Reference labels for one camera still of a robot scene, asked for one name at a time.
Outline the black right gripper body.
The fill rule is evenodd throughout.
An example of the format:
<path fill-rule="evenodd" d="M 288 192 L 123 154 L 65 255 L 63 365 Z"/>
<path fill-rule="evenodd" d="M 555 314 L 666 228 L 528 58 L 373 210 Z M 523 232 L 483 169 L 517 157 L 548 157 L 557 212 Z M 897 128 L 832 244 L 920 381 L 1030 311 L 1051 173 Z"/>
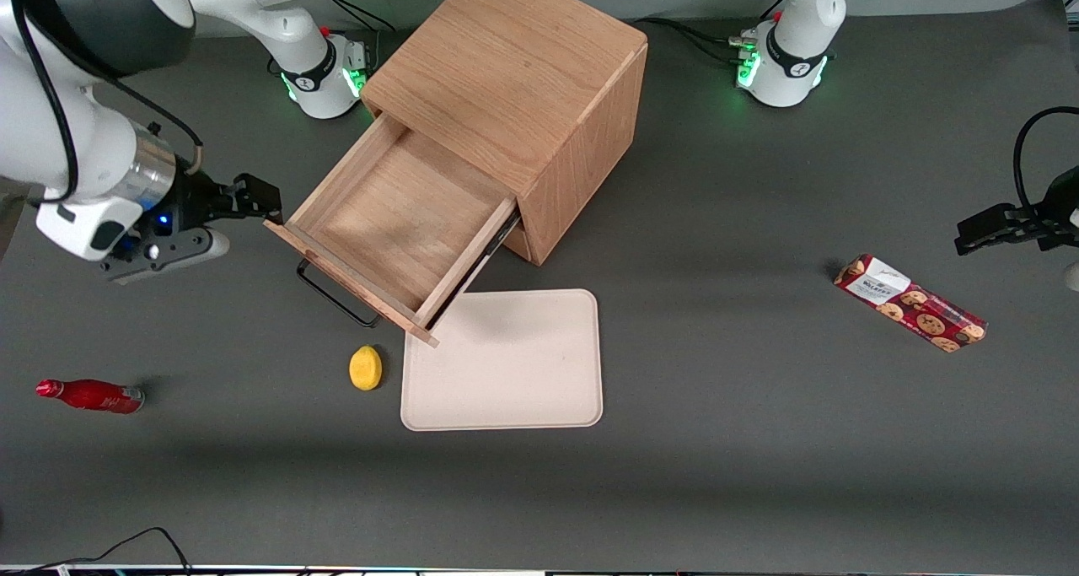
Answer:
<path fill-rule="evenodd" d="M 221 188 L 205 172 L 181 173 L 158 204 L 158 235 L 173 235 L 211 221 Z"/>

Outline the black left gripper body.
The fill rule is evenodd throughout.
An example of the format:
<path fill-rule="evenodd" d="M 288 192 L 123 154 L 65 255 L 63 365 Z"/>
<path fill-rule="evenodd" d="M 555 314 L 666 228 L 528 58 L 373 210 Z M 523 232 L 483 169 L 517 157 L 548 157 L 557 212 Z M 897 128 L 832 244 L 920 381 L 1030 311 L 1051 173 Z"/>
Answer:
<path fill-rule="evenodd" d="M 1078 248 L 1078 168 L 1068 169 L 1052 180 L 1044 198 L 1026 203 L 1030 210 L 1026 241 L 1035 241 L 1040 250 Z"/>

